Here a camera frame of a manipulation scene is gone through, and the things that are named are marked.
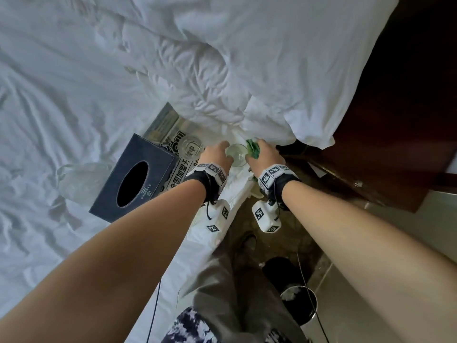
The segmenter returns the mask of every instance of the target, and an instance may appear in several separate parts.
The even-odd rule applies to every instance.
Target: navy blue tissue box
[[[179,157],[134,134],[89,212],[110,223],[156,197]]]

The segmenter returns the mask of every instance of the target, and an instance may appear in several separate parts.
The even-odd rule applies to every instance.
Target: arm
[[[260,144],[254,174],[285,163]],[[406,342],[452,342],[457,335],[457,266],[391,224],[293,181],[283,201],[341,273]]]
[[[228,173],[228,145],[207,147],[200,161]],[[205,196],[189,180],[109,225],[3,317],[0,342],[124,342]]]

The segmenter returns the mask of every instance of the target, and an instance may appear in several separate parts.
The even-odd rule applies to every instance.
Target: wrist-mounted device
[[[198,164],[195,166],[183,180],[190,179],[200,181],[206,189],[205,202],[216,204],[219,195],[227,183],[227,175],[222,167],[218,164]]]
[[[277,202],[279,208],[288,211],[283,201],[284,186],[290,181],[301,180],[287,166],[275,164],[266,168],[257,179],[260,189],[268,196],[269,201]]]

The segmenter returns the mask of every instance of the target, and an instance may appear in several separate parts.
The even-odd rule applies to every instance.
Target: left arm
[[[207,147],[200,161],[228,173],[227,146]],[[189,180],[109,225],[0,320],[0,342],[124,342],[205,196]]]

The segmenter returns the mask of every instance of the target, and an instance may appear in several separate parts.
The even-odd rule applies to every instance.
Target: right arm
[[[284,163],[259,142],[254,174]],[[406,342],[457,337],[457,265],[393,225],[298,181],[283,201],[339,271]]]

